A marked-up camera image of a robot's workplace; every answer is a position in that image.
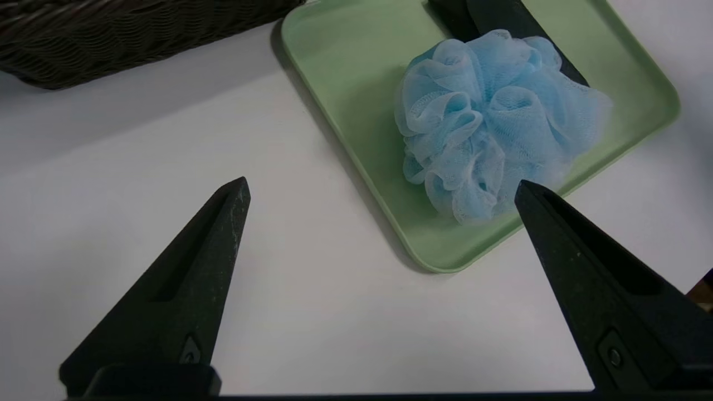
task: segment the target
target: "screw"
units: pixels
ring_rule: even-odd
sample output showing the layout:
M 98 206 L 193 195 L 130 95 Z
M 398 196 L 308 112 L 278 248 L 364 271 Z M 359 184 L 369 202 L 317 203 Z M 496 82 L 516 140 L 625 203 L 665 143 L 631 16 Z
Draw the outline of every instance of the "screw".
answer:
M 612 364 L 613 367 L 622 367 L 624 360 L 622 358 L 622 355 L 619 353 L 619 350 L 617 350 L 616 348 L 612 347 L 609 349 L 609 362 Z

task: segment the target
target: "wicker basket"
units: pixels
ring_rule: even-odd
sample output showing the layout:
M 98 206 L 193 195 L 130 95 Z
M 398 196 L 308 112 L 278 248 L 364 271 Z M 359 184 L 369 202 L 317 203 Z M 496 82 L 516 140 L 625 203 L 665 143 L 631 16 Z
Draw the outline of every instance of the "wicker basket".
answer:
M 0 70 L 60 89 L 274 21 L 304 0 L 0 0 Z

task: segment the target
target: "blue loofah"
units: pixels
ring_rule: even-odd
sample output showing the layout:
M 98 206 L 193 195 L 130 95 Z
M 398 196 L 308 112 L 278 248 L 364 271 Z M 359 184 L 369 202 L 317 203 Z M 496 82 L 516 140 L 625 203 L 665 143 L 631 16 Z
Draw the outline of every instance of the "blue loofah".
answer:
M 559 188 L 599 140 L 612 105 L 561 66 L 547 39 L 504 30 L 416 57 L 396 101 L 406 179 L 460 223 L 512 210 L 520 180 Z

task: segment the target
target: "plastic tray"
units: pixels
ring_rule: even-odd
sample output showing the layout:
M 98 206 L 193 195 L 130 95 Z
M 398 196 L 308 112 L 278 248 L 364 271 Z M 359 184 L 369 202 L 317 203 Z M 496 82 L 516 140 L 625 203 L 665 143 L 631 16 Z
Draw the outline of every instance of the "plastic tray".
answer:
M 560 189 L 582 185 L 676 119 L 673 85 L 603 0 L 526 1 L 590 85 L 615 103 L 605 137 Z M 282 26 L 285 48 L 404 247 L 424 268 L 454 273 L 521 227 L 513 213 L 477 227 L 439 216 L 404 179 L 394 94 L 413 57 L 446 38 L 424 0 L 318 0 Z

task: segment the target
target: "white table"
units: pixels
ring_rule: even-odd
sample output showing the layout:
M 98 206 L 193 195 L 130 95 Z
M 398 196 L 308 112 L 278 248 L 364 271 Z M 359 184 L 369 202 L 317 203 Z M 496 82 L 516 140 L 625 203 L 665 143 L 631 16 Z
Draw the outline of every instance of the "white table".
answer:
M 568 200 L 686 291 L 713 260 L 713 1 L 612 2 L 683 113 Z M 224 394 L 591 389 L 525 232 L 415 271 L 280 49 L 268 25 L 57 93 L 0 76 L 4 398 L 62 397 L 60 362 L 238 176 Z

